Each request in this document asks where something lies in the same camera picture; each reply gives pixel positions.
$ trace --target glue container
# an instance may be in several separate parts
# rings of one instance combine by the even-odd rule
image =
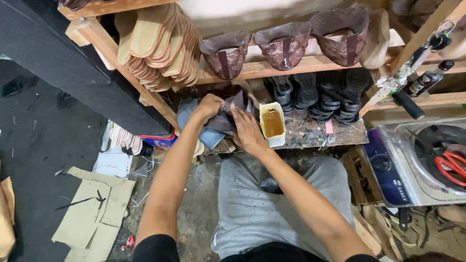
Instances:
[[[285,144],[285,119],[279,103],[261,104],[259,106],[260,127],[270,147]]]

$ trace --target keychain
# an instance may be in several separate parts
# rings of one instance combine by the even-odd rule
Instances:
[[[443,29],[444,25],[451,24],[447,29]],[[448,35],[454,30],[456,24],[453,21],[446,21],[441,24],[435,31],[434,36],[429,41],[428,47],[419,47],[413,53],[413,60],[411,62],[411,69],[416,70],[425,59],[430,55],[432,51],[440,51],[450,45],[452,40],[448,38]]]

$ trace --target white plastic container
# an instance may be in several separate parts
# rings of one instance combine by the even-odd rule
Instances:
[[[281,120],[283,122],[283,133],[280,135],[273,136],[271,138],[268,138],[265,136],[265,131],[264,131],[264,121],[262,120],[262,114],[271,110],[275,109],[275,111],[280,113]],[[285,128],[285,118],[283,117],[283,110],[281,109],[281,106],[279,103],[274,102],[274,103],[267,103],[267,104],[260,104],[259,105],[259,118],[260,118],[260,128],[262,129],[262,132],[264,133],[265,140],[267,141],[268,145],[270,147],[276,147],[276,146],[281,146],[285,144],[285,133],[286,133],[286,128]]]

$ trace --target scissors handle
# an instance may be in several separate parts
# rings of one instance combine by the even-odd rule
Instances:
[[[466,183],[465,182],[461,182],[459,181],[458,179],[452,177],[443,167],[442,165],[445,165],[446,167],[450,168],[451,170],[457,172],[458,174],[461,174],[460,172],[458,172],[457,168],[452,165],[450,162],[446,161],[445,159],[441,158],[441,157],[436,157],[435,158],[435,164],[437,165],[437,168],[439,169],[439,171],[446,177],[448,178],[451,182],[457,184],[457,185],[460,185],[460,186],[466,186]]]
[[[453,158],[459,160],[465,165],[466,165],[466,160],[464,160],[464,158],[460,157],[459,155],[454,154],[452,152],[448,152],[448,151],[445,151],[443,155],[446,157],[446,159],[448,159],[448,161],[450,161],[450,163],[452,163],[456,167],[456,170],[454,171],[466,179],[466,171],[460,165],[458,165],[458,163]]]

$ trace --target bottle cap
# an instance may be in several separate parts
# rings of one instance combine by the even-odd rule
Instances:
[[[453,62],[453,61],[451,61],[451,60],[443,60],[443,61],[439,64],[439,69],[442,70],[442,71],[448,71],[448,70],[450,70],[450,68],[452,68],[454,65],[455,65],[455,62]]]

